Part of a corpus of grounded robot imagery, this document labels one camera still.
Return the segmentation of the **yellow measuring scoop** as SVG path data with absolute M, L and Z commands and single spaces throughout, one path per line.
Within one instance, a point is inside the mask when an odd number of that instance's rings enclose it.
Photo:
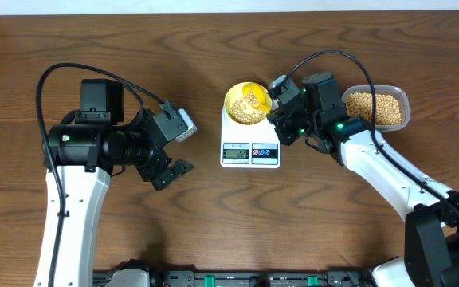
M 251 82 L 242 88 L 245 102 L 254 110 L 269 114 L 272 109 L 272 100 L 268 91 L 261 85 Z

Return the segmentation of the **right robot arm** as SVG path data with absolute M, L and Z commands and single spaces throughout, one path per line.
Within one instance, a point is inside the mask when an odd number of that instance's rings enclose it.
M 313 149 L 365 179 L 405 223 L 404 254 L 374 267 L 375 286 L 459 286 L 459 191 L 398 154 L 362 117 L 349 116 L 331 73 L 300 86 L 281 76 L 269 86 L 268 116 L 279 141 L 303 136 Z

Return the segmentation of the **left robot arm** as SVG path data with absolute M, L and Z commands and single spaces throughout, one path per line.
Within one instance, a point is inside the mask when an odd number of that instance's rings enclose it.
M 172 160 L 164 146 L 181 142 L 197 128 L 170 101 L 154 114 L 141 108 L 124 124 L 124 90 L 109 79 L 85 79 L 80 107 L 48 132 L 43 146 L 47 168 L 47 212 L 36 286 L 90 286 L 96 235 L 113 168 L 133 166 L 160 191 L 193 169 Z

